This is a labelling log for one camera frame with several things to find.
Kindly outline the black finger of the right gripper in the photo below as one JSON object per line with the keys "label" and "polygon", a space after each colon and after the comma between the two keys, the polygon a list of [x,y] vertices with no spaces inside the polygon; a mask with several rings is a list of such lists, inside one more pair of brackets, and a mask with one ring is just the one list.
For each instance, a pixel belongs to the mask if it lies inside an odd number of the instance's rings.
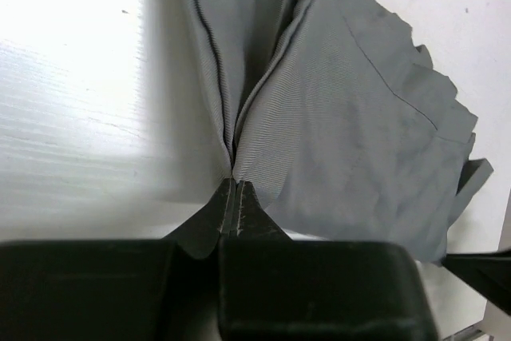
{"label": "black finger of the right gripper", "polygon": [[491,253],[447,254],[442,266],[506,315],[511,308],[510,249]]}

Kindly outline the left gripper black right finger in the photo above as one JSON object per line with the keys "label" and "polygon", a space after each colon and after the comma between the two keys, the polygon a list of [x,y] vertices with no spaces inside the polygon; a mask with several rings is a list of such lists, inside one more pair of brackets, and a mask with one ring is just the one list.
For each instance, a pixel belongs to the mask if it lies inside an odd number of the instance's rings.
{"label": "left gripper black right finger", "polygon": [[218,247],[224,340],[436,340],[421,277],[385,242],[293,240],[238,183]]}

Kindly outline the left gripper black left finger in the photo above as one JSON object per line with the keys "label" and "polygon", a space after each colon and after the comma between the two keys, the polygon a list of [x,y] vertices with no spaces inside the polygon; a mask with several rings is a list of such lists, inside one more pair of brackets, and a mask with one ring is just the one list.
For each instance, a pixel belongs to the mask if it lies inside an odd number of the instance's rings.
{"label": "left gripper black left finger", "polygon": [[236,193],[159,240],[26,240],[1,246],[4,340],[167,340],[173,308],[215,285],[216,245]]}

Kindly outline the grey pleated skirt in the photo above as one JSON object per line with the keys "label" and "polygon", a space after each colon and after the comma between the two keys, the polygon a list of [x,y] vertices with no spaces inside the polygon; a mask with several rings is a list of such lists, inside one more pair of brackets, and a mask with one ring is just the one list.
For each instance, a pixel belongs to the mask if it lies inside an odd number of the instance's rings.
{"label": "grey pleated skirt", "polygon": [[477,118],[376,0],[184,0],[225,175],[282,227],[438,262],[493,169]]}

